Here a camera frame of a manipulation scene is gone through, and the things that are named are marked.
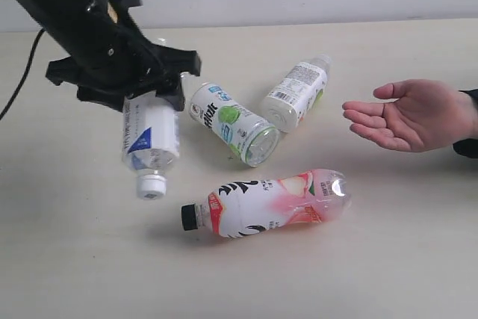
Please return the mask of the person's open hand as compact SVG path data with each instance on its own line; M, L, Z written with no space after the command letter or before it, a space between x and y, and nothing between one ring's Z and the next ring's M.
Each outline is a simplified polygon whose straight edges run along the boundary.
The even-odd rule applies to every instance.
M427 152L464 140L471 126L471 100L440 81L409 79L374 90L379 102L342 105L350 130L398 152Z

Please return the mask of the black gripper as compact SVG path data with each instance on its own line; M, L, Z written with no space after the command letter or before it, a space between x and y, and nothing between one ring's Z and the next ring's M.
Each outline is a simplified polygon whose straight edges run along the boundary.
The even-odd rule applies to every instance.
M201 73L198 52L154 44L129 22L85 14L77 21L52 22L45 30L68 53L49 63L46 78L56 86L75 85L80 102L122 112L126 99L154 92L183 111L181 76Z

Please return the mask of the black jacket sleeve forearm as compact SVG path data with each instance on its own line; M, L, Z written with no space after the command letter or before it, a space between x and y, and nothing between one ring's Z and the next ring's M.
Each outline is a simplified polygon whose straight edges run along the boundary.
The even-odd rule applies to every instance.
M462 90L471 100L470 115L471 126L469 130L469 136L453 144L453 150L456 154L466 158L477 159L478 146L477 146L477 89Z

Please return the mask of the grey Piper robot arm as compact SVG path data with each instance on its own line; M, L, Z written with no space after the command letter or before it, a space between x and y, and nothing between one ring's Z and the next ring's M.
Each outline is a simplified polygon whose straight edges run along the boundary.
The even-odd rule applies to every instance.
M198 76L195 51L148 40L128 12L141 0L16 0L67 53L46 77L73 84L82 102L121 111L126 99L153 92L176 111L185 104L181 75Z

